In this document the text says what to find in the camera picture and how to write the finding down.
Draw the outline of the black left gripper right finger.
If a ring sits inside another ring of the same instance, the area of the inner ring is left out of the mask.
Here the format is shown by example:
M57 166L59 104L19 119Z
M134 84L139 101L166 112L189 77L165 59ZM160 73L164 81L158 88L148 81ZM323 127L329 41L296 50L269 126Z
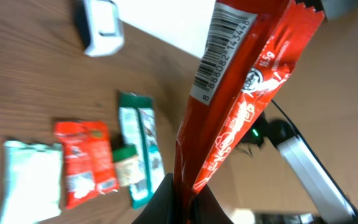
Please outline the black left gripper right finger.
M208 185L205 185L193 201L194 224L233 224L225 214Z

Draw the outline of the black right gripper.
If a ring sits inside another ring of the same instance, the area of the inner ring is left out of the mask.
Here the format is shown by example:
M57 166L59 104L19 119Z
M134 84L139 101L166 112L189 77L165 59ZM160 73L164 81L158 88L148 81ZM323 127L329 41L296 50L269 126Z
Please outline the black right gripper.
M266 120L265 113L262 112L238 143L238 145L246 146L247 150L244 148L240 148L240 150L242 152L252 152L251 145L261 148L264 144L264 138L268 136L268 132L269 123Z

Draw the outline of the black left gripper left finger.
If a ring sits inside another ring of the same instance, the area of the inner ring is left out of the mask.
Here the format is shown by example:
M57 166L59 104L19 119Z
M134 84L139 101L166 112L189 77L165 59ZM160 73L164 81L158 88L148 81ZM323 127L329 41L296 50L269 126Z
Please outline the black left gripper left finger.
M174 224L177 222L176 205L173 174L168 173L132 224Z

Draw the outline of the green lid jar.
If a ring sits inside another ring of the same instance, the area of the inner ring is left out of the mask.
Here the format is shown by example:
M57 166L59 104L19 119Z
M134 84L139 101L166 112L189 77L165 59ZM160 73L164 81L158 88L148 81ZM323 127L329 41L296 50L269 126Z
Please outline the green lid jar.
M121 187L136 184L145 179L144 165L135 145L126 145L112 152L117 179Z

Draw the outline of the red snack bag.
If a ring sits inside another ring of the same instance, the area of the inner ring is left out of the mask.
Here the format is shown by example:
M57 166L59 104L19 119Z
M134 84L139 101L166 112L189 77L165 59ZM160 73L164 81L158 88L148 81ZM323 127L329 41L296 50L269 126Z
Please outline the red snack bag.
M54 135L63 146L67 209L119 190L104 122L59 121L54 125Z

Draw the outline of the green white 3M package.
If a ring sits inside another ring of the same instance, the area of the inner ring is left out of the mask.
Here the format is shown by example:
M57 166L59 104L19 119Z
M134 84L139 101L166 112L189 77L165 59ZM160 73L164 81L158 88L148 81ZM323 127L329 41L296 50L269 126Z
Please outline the green white 3M package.
M125 144L135 146L140 173L145 176L129 186L134 209L150 201L165 177L152 103L153 100L148 96L125 92L119 94L121 134Z

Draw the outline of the red packet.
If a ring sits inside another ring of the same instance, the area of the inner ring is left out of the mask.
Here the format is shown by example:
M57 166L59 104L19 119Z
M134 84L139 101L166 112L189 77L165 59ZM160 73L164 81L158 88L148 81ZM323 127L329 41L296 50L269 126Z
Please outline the red packet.
M176 140L184 213L290 78L324 12L304 1L220 0Z

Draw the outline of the white small packet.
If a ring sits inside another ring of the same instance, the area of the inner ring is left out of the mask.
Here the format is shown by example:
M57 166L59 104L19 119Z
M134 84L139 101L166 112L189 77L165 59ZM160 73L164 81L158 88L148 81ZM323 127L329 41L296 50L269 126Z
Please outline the white small packet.
M38 223L61 214L60 144L4 144L4 199L0 223Z

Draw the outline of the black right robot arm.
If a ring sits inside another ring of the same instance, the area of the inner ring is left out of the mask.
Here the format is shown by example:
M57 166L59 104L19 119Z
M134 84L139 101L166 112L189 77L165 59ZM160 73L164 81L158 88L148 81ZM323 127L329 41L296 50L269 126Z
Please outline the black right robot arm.
M290 166L315 205L315 223L358 223L358 209L346 197L313 152L295 124L288 118L268 121L258 116L241 143L262 147L269 140Z

